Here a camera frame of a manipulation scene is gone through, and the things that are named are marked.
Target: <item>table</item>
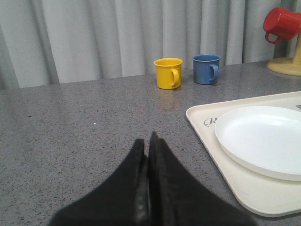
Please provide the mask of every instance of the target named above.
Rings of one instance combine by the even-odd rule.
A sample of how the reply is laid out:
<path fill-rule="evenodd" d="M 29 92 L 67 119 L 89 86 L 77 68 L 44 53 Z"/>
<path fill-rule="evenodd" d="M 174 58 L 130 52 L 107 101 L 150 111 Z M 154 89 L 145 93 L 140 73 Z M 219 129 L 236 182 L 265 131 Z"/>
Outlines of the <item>table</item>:
<path fill-rule="evenodd" d="M 223 66 L 214 85 L 183 71 L 175 90 L 158 89 L 147 74 L 0 91 L 0 225 L 46 225 L 100 185 L 135 139 L 147 152 L 152 131 L 200 183 L 259 226 L 301 225 L 301 214 L 265 218 L 244 209 L 185 115 L 195 105 L 301 90 L 301 77 L 266 64 Z"/>

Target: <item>plate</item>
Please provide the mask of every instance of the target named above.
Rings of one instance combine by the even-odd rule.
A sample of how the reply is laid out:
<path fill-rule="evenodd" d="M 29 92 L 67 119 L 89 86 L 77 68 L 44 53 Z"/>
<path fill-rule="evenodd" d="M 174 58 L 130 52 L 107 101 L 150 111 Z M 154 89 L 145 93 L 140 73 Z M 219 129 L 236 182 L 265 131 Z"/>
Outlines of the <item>plate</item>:
<path fill-rule="evenodd" d="M 223 150 L 268 177 L 301 181 L 301 112 L 272 106 L 241 107 L 215 125 Z"/>

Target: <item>white curtain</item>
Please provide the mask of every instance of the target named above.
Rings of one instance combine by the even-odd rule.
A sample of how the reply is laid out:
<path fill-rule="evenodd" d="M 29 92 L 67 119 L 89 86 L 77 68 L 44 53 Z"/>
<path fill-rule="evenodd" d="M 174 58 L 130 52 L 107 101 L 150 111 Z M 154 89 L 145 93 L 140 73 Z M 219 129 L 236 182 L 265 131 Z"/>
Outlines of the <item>white curtain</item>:
<path fill-rule="evenodd" d="M 221 65 L 292 56 L 262 28 L 301 0 L 1 0 L 0 89 L 155 73 L 153 61 L 217 53 Z"/>

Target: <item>tray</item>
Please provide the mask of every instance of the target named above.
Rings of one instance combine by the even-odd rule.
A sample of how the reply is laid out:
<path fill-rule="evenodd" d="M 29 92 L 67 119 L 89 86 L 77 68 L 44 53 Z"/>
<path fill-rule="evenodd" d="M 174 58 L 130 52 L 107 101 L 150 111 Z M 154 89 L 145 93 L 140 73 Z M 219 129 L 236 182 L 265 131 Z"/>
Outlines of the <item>tray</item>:
<path fill-rule="evenodd" d="M 231 191 L 246 209 L 265 217 L 300 212 L 301 181 L 275 179 L 241 166 L 223 151 L 215 136 L 214 125 L 222 114 L 235 108 L 254 105 L 298 110 L 301 91 L 198 105 L 189 108 L 186 116 Z"/>

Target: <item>mug stand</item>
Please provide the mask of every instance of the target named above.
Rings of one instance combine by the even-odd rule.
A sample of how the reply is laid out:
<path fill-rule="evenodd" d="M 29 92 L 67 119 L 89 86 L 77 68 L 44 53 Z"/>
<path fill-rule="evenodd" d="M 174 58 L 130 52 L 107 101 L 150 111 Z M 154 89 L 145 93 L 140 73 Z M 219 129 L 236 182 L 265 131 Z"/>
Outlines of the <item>mug stand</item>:
<path fill-rule="evenodd" d="M 274 72 L 301 76 L 301 32 L 298 34 L 295 54 L 293 57 L 276 58 L 268 63 L 268 68 Z"/>

